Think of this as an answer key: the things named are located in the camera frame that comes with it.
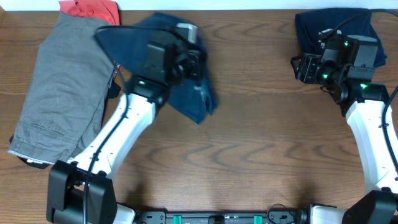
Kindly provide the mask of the blue shorts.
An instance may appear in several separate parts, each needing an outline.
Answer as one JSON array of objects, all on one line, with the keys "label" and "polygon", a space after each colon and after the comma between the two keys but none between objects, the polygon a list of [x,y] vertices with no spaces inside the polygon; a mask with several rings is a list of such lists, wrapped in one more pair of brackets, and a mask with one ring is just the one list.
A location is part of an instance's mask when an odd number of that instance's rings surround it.
[{"label": "blue shorts", "polygon": [[[131,26],[101,26],[95,30],[95,40],[109,59],[130,72],[123,83],[127,93],[146,97],[159,110],[168,103],[181,114],[200,124],[218,106],[217,98],[209,78],[208,51],[200,37],[191,44],[176,30],[178,23],[191,22],[170,14],[155,12]],[[147,57],[149,42],[161,44],[185,44],[195,46],[206,55],[202,80],[183,80],[178,85],[161,85],[137,76],[138,68]]]}]

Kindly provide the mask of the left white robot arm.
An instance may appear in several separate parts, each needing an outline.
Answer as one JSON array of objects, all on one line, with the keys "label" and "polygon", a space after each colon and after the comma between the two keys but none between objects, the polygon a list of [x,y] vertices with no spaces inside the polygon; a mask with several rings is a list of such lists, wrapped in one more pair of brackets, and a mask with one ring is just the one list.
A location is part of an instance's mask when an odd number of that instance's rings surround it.
[{"label": "left white robot arm", "polygon": [[197,44],[147,45],[127,93],[94,141],[49,174],[46,218],[50,223],[134,223],[136,212],[117,202],[113,182],[129,151],[185,80],[201,80],[206,53]]}]

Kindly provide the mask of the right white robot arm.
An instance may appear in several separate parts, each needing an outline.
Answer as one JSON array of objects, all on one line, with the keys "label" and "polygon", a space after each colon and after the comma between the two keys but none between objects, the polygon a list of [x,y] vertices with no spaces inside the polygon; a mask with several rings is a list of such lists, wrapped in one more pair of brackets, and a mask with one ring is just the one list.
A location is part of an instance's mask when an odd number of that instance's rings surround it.
[{"label": "right white robot arm", "polygon": [[304,223],[397,223],[397,136],[392,122],[392,95],[374,83],[378,50],[375,38],[319,33],[321,54],[290,61],[295,78],[317,84],[333,98],[351,128],[364,174],[365,195],[349,209],[312,205]]}]

